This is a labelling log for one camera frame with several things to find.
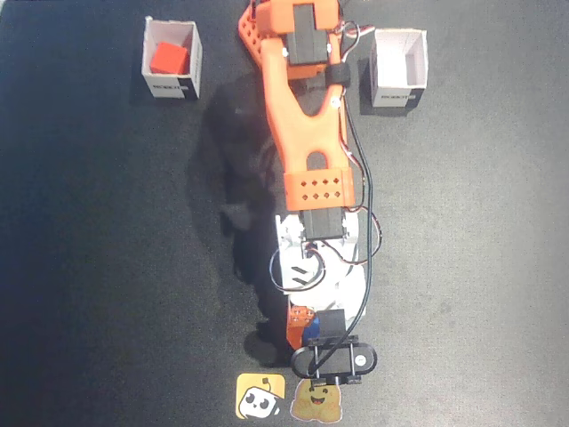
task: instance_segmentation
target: orange robotic arm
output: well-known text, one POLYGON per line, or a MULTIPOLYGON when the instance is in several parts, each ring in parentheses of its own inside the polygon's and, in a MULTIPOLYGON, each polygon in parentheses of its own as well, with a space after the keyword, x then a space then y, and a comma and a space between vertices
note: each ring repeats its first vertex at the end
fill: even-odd
POLYGON ((313 117, 304 114, 289 86, 291 79, 312 77, 341 63, 340 39, 333 33, 340 21, 337 1, 270 0, 256 7, 255 18, 252 15, 251 5, 239 21, 239 34, 261 67, 268 123, 284 167, 287 208, 308 211, 353 205, 353 174, 342 148, 346 140, 343 86, 328 86, 324 104, 313 117), (295 28, 298 6, 313 11, 315 27, 310 29, 325 33, 325 62, 297 65, 289 61, 292 47, 284 40, 300 30, 295 28), (309 170, 312 153, 324 155, 325 169, 309 170))

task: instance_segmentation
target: white plastic part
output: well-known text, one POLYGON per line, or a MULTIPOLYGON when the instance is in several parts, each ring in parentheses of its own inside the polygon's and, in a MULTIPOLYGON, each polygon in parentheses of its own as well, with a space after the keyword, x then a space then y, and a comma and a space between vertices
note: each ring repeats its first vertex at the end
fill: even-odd
MULTIPOLYGON (((357 258, 359 224, 357 213, 346 212, 342 223, 343 238, 328 239, 346 260, 357 258)), ((300 288, 319 272, 317 257, 308 258, 303 251, 304 227, 298 214, 287 215, 283 221, 276 216, 279 261, 281 263, 282 286, 286 289, 300 288)), ((324 281, 306 292, 292 292, 289 300, 294 305, 309 307, 314 311, 344 309, 348 326, 364 299, 365 274, 362 266, 350 266, 322 242, 316 242, 317 250, 325 262, 324 281)))

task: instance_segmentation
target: sticker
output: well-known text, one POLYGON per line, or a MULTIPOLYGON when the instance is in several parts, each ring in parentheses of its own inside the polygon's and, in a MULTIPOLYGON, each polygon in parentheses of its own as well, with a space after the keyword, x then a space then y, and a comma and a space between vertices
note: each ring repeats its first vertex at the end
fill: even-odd
POLYGON ((312 387, 310 380, 302 380, 294 394, 291 415, 301 421, 337 423, 342 415, 340 387, 312 387))
POLYGON ((241 374, 237 378, 235 413, 242 420, 277 415, 285 398, 285 378, 275 374, 241 374))
POLYGON ((356 365, 358 365, 359 367, 362 367, 363 365, 365 365, 365 362, 367 362, 367 359, 365 358, 365 356, 363 354, 359 354, 356 356, 354 361, 356 362, 356 365))

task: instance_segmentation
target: red cube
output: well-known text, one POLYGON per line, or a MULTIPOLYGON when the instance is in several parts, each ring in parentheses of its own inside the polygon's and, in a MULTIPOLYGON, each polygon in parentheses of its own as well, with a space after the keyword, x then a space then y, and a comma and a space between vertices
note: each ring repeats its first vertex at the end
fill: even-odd
POLYGON ((156 74, 187 74, 189 71, 188 49, 176 44, 164 43, 158 45, 150 71, 156 74))

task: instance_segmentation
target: cardboard box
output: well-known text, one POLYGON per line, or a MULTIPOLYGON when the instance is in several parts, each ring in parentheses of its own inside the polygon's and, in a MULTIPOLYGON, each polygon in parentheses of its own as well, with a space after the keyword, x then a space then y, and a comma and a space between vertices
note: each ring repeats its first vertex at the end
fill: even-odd
POLYGON ((372 105, 417 107, 427 87, 427 31, 376 29, 370 56, 372 105))
POLYGON ((147 16, 142 46, 142 75, 155 98, 198 99, 202 54, 202 42, 195 22, 153 20, 151 16, 147 16), (161 42, 177 44, 188 49, 188 74, 154 74, 150 71, 150 62, 161 42))

